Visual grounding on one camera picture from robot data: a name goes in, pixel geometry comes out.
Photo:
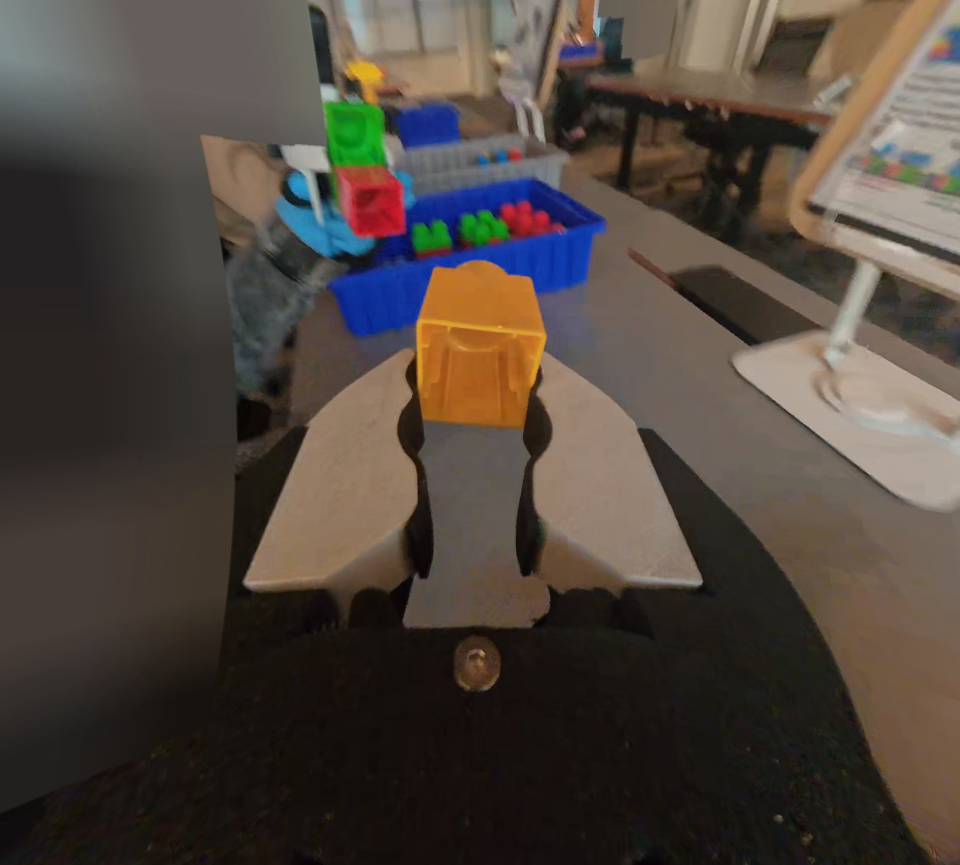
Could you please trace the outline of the framed sign on white stand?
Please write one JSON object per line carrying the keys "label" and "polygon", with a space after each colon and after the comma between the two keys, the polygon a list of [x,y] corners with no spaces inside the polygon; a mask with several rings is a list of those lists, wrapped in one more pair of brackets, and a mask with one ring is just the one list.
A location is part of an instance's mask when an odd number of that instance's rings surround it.
{"label": "framed sign on white stand", "polygon": [[959,295],[959,0],[914,0],[801,172],[803,237],[854,261],[830,328],[749,347],[738,375],[901,501],[959,501],[959,403],[857,343],[883,275]]}

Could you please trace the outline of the brown office table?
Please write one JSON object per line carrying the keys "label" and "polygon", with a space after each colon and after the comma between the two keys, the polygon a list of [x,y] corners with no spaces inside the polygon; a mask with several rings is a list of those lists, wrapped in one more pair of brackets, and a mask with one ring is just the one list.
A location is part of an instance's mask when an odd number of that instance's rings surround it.
{"label": "brown office table", "polygon": [[829,125],[835,112],[823,97],[828,82],[771,78],[735,72],[696,71],[671,67],[639,75],[592,74],[589,94],[625,112],[615,188],[628,193],[642,115],[678,121],[679,112],[719,114],[732,122],[750,149],[744,184],[737,184],[737,208],[750,216],[759,204],[762,181],[772,151],[790,143],[786,127],[805,137],[813,127]]}

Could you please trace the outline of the yellow block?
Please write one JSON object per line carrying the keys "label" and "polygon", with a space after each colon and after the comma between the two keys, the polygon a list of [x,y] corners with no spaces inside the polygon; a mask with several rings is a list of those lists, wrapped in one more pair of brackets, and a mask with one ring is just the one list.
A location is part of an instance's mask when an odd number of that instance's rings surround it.
{"label": "yellow block", "polygon": [[359,97],[365,104],[379,105],[384,72],[376,63],[363,57],[352,58],[346,63],[343,77],[351,94]]}

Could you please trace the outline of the grey plastic bin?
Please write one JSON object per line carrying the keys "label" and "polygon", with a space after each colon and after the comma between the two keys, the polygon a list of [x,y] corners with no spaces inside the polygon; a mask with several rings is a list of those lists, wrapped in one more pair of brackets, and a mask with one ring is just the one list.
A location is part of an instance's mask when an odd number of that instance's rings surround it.
{"label": "grey plastic bin", "polygon": [[519,133],[404,149],[392,171],[409,179],[416,197],[534,179],[560,188],[570,155]]}

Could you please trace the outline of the pile of red blocks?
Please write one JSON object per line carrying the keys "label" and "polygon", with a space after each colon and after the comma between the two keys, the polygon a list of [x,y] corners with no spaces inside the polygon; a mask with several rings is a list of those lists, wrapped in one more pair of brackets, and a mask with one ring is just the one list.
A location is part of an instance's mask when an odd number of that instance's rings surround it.
{"label": "pile of red blocks", "polygon": [[496,221],[495,233],[501,241],[563,235],[567,231],[565,225],[528,200],[502,203]]}

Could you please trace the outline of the green mega block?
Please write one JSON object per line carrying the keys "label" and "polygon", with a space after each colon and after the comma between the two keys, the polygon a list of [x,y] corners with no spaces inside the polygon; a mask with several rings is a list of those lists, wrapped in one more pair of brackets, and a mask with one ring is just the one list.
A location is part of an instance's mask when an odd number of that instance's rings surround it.
{"label": "green mega block", "polygon": [[325,102],[323,115],[331,166],[387,165],[385,118],[379,106],[354,100]]}

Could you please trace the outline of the black flat pad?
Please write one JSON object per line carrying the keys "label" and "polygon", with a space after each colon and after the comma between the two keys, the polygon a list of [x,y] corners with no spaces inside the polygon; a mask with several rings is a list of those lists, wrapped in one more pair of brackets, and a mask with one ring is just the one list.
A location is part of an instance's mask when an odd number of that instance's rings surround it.
{"label": "black flat pad", "polygon": [[688,268],[667,278],[679,295],[747,346],[821,331],[814,321],[722,267]]}

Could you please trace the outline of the red mega block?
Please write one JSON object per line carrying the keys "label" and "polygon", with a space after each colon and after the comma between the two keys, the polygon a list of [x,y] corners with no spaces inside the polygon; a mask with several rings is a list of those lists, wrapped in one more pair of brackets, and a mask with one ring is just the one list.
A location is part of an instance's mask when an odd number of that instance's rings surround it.
{"label": "red mega block", "polygon": [[337,202],[358,238],[382,239],[406,233],[402,182],[386,165],[348,165],[334,169]]}

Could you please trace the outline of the blue plastic bin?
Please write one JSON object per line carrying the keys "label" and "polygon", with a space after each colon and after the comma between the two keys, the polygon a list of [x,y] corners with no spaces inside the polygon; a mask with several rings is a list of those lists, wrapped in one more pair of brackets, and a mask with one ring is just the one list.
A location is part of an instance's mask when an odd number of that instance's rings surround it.
{"label": "blue plastic bin", "polygon": [[405,150],[461,141],[460,111],[452,103],[389,104],[384,112],[390,133]]}

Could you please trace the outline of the small green block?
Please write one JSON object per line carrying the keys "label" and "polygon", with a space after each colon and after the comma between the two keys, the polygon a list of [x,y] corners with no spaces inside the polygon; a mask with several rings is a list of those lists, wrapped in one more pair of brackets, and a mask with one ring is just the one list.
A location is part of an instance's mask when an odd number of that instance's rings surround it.
{"label": "small green block", "polygon": [[410,240],[416,260],[446,256],[453,253],[455,249],[448,224],[441,219],[412,223]]}
{"label": "small green block", "polygon": [[506,221],[488,209],[464,213],[459,219],[458,243],[464,249],[503,244],[510,239],[511,232]]}

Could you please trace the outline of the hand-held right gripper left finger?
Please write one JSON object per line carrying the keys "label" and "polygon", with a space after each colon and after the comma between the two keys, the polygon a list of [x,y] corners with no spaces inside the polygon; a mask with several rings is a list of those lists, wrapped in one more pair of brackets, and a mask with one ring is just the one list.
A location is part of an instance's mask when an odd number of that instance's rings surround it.
{"label": "hand-held right gripper left finger", "polygon": [[251,559],[257,594],[392,592],[429,577],[434,558],[423,431],[405,347],[310,420]]}

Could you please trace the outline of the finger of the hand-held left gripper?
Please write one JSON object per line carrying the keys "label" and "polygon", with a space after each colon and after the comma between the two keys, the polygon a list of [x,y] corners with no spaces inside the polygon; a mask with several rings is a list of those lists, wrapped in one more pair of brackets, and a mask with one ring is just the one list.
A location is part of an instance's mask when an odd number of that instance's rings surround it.
{"label": "finger of the hand-held left gripper", "polygon": [[330,175],[331,165],[325,146],[282,145],[281,158],[303,179],[303,188],[318,225],[325,223],[325,205],[321,177]]}

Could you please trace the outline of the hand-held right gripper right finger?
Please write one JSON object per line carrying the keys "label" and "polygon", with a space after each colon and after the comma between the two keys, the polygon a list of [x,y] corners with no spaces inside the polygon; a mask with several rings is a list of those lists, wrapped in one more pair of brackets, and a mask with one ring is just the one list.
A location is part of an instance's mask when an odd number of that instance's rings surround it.
{"label": "hand-held right gripper right finger", "polygon": [[516,530],[523,575],[558,593],[702,586],[636,422],[549,354],[523,441],[530,453]]}

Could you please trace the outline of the person's left hand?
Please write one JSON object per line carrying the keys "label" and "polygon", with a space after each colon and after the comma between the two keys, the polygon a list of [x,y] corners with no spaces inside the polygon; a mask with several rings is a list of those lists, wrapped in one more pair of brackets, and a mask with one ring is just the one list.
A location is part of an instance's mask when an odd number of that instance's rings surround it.
{"label": "person's left hand", "polygon": [[354,234],[339,210],[323,199],[317,175],[288,171],[274,211],[297,239],[327,259],[359,259],[377,247],[375,238]]}

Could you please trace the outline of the orange mega block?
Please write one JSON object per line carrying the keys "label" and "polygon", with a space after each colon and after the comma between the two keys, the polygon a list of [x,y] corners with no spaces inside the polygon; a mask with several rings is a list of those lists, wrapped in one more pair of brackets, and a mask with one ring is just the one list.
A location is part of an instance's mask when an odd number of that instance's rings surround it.
{"label": "orange mega block", "polygon": [[521,429],[545,346],[531,277],[487,260],[434,268],[415,323],[423,419]]}

